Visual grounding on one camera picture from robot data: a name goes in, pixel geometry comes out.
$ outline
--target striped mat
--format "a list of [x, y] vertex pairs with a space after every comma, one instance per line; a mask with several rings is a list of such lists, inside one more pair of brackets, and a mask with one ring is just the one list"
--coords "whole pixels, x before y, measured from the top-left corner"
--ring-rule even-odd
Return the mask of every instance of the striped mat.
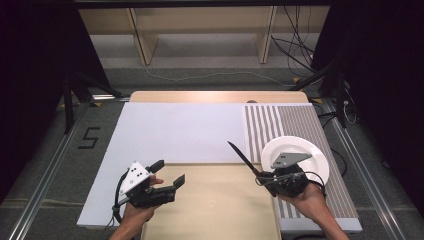
[[[330, 177], [326, 183], [326, 191], [330, 210], [336, 218], [358, 218], [358, 213], [311, 104], [247, 105], [244, 107], [243, 114], [252, 162], [260, 162], [264, 146], [270, 140], [280, 136], [296, 136], [313, 143], [323, 152], [329, 163]], [[279, 200], [277, 207], [280, 218], [305, 218], [294, 206], [285, 201]]]

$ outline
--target hand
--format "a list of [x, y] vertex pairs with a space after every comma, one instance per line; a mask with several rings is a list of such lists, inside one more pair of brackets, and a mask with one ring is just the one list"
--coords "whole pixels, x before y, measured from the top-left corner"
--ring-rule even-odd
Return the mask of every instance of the hand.
[[282, 200], [291, 203], [304, 216], [310, 218], [324, 231], [328, 239], [348, 239], [340, 228], [330, 209], [325, 202], [320, 187], [309, 183], [305, 191], [295, 198], [278, 196]]
[[[163, 183], [163, 179], [156, 178], [155, 175], [150, 176], [150, 186], [161, 183]], [[127, 203], [121, 224], [113, 233], [110, 240], [127, 240], [133, 238], [141, 230], [144, 223], [153, 217], [155, 209], [158, 207], [160, 205], [150, 208], [135, 208], [131, 203]]]

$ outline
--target gray carpet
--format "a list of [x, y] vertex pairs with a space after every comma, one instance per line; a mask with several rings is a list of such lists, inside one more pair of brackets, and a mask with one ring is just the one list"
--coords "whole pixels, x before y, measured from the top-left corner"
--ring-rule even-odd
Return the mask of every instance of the gray carpet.
[[[128, 94], [136, 90], [287, 90], [287, 87], [257, 75], [266, 76], [284, 84], [292, 84], [293, 79], [293, 74], [287, 69], [151, 70], [153, 74], [172, 78], [175, 78], [175, 76], [178, 78], [206, 76], [217, 72], [253, 72], [254, 74], [214, 75], [200, 79], [170, 81], [153, 78], [143, 69], [106, 70], [112, 87]], [[318, 96], [318, 87], [319, 84], [311, 85], [305, 88], [305, 92], [309, 97], [316, 97]], [[103, 94], [104, 92], [92, 89], [92, 93]], [[88, 108], [25, 239], [104, 239], [111, 234], [111, 230], [80, 228], [76, 226], [76, 221], [97, 174], [123, 104], [123, 102], [103, 102], [100, 106]], [[317, 114], [321, 114], [324, 106], [322, 104], [316, 104], [316, 106]], [[78, 110], [79, 107], [75, 107], [76, 113], [78, 113]], [[324, 124], [327, 119], [322, 118], [321, 121]], [[83, 139], [88, 128], [98, 128], [89, 132], [89, 137], [98, 138], [98, 140], [94, 148], [84, 149], [81, 147], [92, 144], [92, 141]], [[46, 133], [44, 141], [40, 143], [34, 159], [27, 164], [7, 199], [0, 207], [0, 239], [7, 239], [9, 236], [15, 221], [32, 196], [64, 137], [64, 129], [65, 114], [64, 109], [59, 104], [56, 118]], [[417, 213], [396, 178], [393, 177], [390, 169], [381, 165], [382, 157], [366, 127], [359, 121], [355, 124], [348, 123], [347, 129], [361, 156], [366, 160], [372, 176], [384, 193], [384, 197], [398, 218], [407, 239], [422, 239], [422, 236], [424, 236], [424, 220]], [[346, 161], [347, 172], [344, 180], [363, 222], [364, 231], [351, 235], [351, 239], [388, 239], [386, 230], [352, 163], [349, 161], [332, 123], [326, 125], [324, 131], [330, 147], [339, 152]], [[344, 161], [337, 154], [334, 155], [340, 170], [343, 171]], [[284, 239], [293, 239], [297, 235], [284, 234], [283, 237]]]

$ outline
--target cable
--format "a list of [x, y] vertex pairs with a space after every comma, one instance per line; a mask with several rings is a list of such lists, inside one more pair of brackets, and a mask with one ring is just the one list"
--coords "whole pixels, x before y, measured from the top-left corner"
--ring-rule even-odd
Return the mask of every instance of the cable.
[[318, 118], [328, 117], [328, 116], [337, 116], [337, 113], [336, 112], [323, 113], [321, 115], [318, 115]]
[[106, 230], [108, 230], [108, 229], [112, 228], [112, 227], [113, 227], [113, 225], [115, 225], [115, 218], [114, 218], [114, 216], [113, 216], [113, 214], [112, 214], [112, 217], [110, 218], [109, 223], [105, 226], [105, 228], [103, 229], [103, 231], [106, 231]]
[[121, 200], [121, 201], [118, 202], [118, 200], [119, 200], [119, 189], [121, 188], [122, 182], [127, 177], [128, 171], [129, 171], [129, 169], [121, 176], [121, 178], [119, 179], [118, 185], [116, 187], [116, 191], [115, 191], [115, 205], [113, 205], [113, 207], [112, 207], [113, 214], [112, 214], [112, 219], [111, 219], [111, 221], [113, 222], [113, 224], [115, 224], [115, 221], [113, 220], [113, 218], [116, 218], [116, 220], [119, 223], [121, 223], [122, 218], [121, 218], [121, 215], [119, 215], [119, 210], [121, 209], [121, 206], [122, 205], [124, 205], [125, 203], [127, 203], [130, 200], [129, 198], [124, 198], [123, 200]]
[[[311, 71], [311, 72], [315, 72], [312, 68], [310, 68], [310, 67], [308, 67], [308, 66], [306, 66], [305, 64], [303, 64], [302, 62], [300, 62], [299, 60], [297, 60], [295, 57], [293, 57], [289, 52], [290, 52], [290, 49], [289, 49], [289, 52], [287, 52], [286, 50], [284, 50], [284, 48], [282, 48], [278, 43], [277, 43], [277, 41], [275, 40], [275, 38], [273, 37], [273, 36], [271, 36], [271, 39], [274, 41], [274, 43], [275, 43], [275, 45], [277, 45], [277, 48], [281, 51], [281, 52], [283, 52], [285, 55], [287, 55], [287, 57], [289, 57], [289, 58], [291, 58], [293, 61], [295, 61], [295, 62], [297, 62], [297, 63], [299, 63], [300, 65], [302, 65], [304, 68], [306, 68], [306, 69], [308, 69], [309, 71]], [[291, 67], [290, 67], [290, 61], [288, 61], [288, 68], [291, 70]]]
[[317, 103], [312, 103], [312, 106], [318, 107], [319, 109], [321, 109], [321, 114], [323, 114], [324, 109], [322, 109], [322, 107], [320, 105], [318, 105]]
[[339, 157], [342, 159], [343, 164], [344, 164], [344, 169], [343, 169], [343, 172], [341, 173], [341, 175], [342, 175], [342, 177], [344, 177], [344, 175], [345, 175], [345, 174], [346, 174], [346, 172], [347, 172], [347, 162], [346, 162], [346, 160], [342, 157], [342, 155], [341, 155], [339, 152], [337, 152], [336, 150], [332, 149], [331, 147], [330, 147], [330, 149], [331, 149], [331, 151], [333, 151], [333, 152], [335, 152], [337, 155], [339, 155]]
[[317, 174], [317, 173], [315, 173], [315, 172], [305, 172], [305, 174], [306, 174], [306, 173], [314, 174], [315, 176], [317, 176], [317, 177], [319, 178], [319, 180], [321, 181], [321, 183], [319, 183], [319, 182], [317, 182], [317, 181], [314, 181], [314, 180], [309, 180], [309, 182], [311, 182], [311, 183], [314, 183], [314, 184], [318, 185], [318, 186], [321, 188], [322, 195], [324, 196], [324, 198], [326, 198], [326, 197], [327, 197], [327, 193], [325, 192], [325, 183], [324, 183], [324, 180], [322, 180], [321, 176], [320, 176], [320, 175], [318, 175], [318, 174]]
[[355, 123], [356, 123], [356, 113], [354, 113], [354, 114], [355, 114], [355, 117], [354, 117], [353, 121], [351, 121], [351, 120], [349, 119], [349, 117], [347, 116], [347, 113], [346, 113], [346, 106], [347, 106], [347, 104], [344, 104], [344, 106], [343, 106], [343, 113], [345, 114], [346, 120], [347, 120], [350, 124], [355, 124]]
[[254, 75], [256, 77], [260, 77], [260, 78], [264, 78], [267, 80], [271, 80], [273, 82], [276, 82], [284, 87], [294, 87], [296, 85], [293, 84], [284, 84], [281, 83], [273, 78], [270, 77], [266, 77], [266, 76], [262, 76], [253, 72], [233, 72], [233, 73], [212, 73], [212, 74], [208, 74], [208, 75], [204, 75], [204, 76], [197, 76], [197, 77], [184, 77], [184, 78], [167, 78], [167, 77], [162, 77], [162, 76], [158, 76], [158, 75], [154, 75], [152, 73], [150, 73], [149, 69], [143, 65], [144, 69], [146, 70], [147, 74], [151, 77], [154, 78], [158, 78], [158, 79], [163, 79], [163, 80], [168, 80], [168, 81], [173, 81], [173, 82], [179, 82], [179, 81], [183, 81], [183, 80], [190, 80], [190, 79], [202, 79], [202, 78], [209, 78], [209, 77], [213, 77], [213, 76], [220, 76], [220, 75], [237, 75], [237, 74], [250, 74], [250, 75]]
[[[289, 13], [288, 13], [288, 11], [287, 11], [286, 6], [284, 6], [284, 11], [286, 12], [287, 17], [289, 18], [290, 24], [291, 24], [291, 26], [292, 26], [292, 28], [293, 28], [293, 30], [294, 30], [292, 40], [293, 40], [293, 39], [296, 39], [296, 40], [299, 42], [299, 44], [301, 44], [301, 45], [305, 45], [305, 44], [304, 44], [304, 42], [303, 42], [303, 40], [302, 40], [302, 38], [301, 38], [301, 37], [300, 37], [300, 35], [299, 35], [299, 25], [298, 25], [298, 22], [299, 22], [300, 8], [298, 8], [298, 6], [296, 6], [296, 26], [293, 24], [293, 21], [292, 21], [292, 19], [291, 19], [291, 17], [290, 17], [290, 15], [289, 15]], [[301, 52], [302, 52], [303, 57], [304, 57], [304, 58], [305, 58], [305, 60], [306, 60], [305, 54], [304, 54], [304, 52], [302, 51], [302, 49], [301, 49]]]
[[267, 185], [282, 182], [288, 178], [298, 177], [303, 174], [304, 174], [303, 172], [298, 172], [298, 173], [290, 173], [290, 174], [286, 174], [286, 175], [278, 176], [278, 177], [256, 177], [255, 182], [259, 186], [267, 186]]
[[314, 52], [314, 50], [308, 48], [305, 45], [301, 45], [301, 44], [298, 44], [298, 43], [295, 43], [295, 42], [291, 42], [291, 41], [288, 41], [288, 40], [284, 40], [284, 39], [281, 39], [281, 38], [275, 38], [275, 37], [274, 37], [274, 40], [281, 41], [281, 42], [286, 42], [286, 43], [290, 43], [290, 44], [294, 44], [294, 45], [296, 45], [298, 47], [301, 47], [301, 48], [304, 48], [304, 49], [306, 49], [306, 50], [308, 50], [310, 52]]
[[324, 125], [322, 125], [322, 128], [324, 128], [333, 118], [337, 117], [337, 115], [332, 116], [330, 119], [327, 120], [327, 122], [325, 122]]

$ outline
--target knife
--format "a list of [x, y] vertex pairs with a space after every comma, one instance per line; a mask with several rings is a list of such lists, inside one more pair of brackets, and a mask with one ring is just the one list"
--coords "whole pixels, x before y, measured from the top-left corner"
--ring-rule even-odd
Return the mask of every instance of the knife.
[[[246, 165], [250, 168], [250, 170], [252, 170], [252, 172], [255, 174], [255, 176], [256, 177], [264, 177], [265, 176], [265, 174], [261, 174], [259, 171], [258, 171], [258, 169], [256, 169], [254, 166], [253, 166], [253, 164], [249, 161], [249, 159], [247, 159], [247, 157], [246, 156], [244, 156], [244, 154], [240, 151], [240, 149], [238, 149], [237, 147], [236, 147], [236, 145], [234, 145], [233, 143], [231, 143], [231, 142], [229, 142], [229, 141], [227, 141], [229, 144], [230, 144], [230, 146], [234, 149], [234, 151], [236, 151], [236, 153], [237, 153], [237, 155], [239, 155], [239, 157], [243, 160], [243, 162], [244, 163], [246, 163]], [[277, 195], [275, 194], [275, 193], [273, 193], [270, 189], [268, 189], [268, 187], [265, 187], [267, 190], [268, 190], [268, 192], [273, 196], [273, 197], [276, 197]]]

